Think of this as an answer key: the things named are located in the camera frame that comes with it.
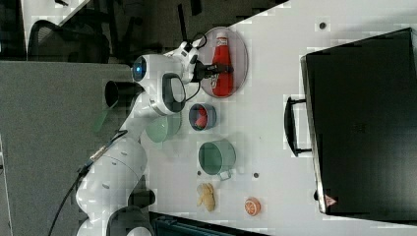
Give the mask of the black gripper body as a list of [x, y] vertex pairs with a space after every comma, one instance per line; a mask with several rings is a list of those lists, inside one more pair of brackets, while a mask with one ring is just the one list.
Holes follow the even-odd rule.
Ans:
[[201, 61], [197, 61], [193, 71], [192, 83], [198, 83], [202, 79], [207, 79], [212, 75], [213, 65], [205, 65]]

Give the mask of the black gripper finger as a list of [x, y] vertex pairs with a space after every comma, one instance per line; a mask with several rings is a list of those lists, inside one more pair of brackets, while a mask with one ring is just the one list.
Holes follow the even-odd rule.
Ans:
[[234, 69], [232, 66], [222, 65], [222, 64], [211, 65], [209, 67], [209, 70], [213, 73], [233, 73], [234, 72]]

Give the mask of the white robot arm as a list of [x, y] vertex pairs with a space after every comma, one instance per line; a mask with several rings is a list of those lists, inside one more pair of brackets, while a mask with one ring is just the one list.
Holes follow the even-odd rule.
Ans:
[[199, 48], [184, 41], [169, 56], [148, 54], [134, 61], [133, 83], [142, 91], [117, 134], [80, 171], [76, 201], [88, 218], [76, 236], [152, 236], [142, 209], [129, 203], [148, 162], [139, 137], [153, 120], [183, 110], [186, 84], [233, 71], [229, 63], [205, 65], [198, 57]]

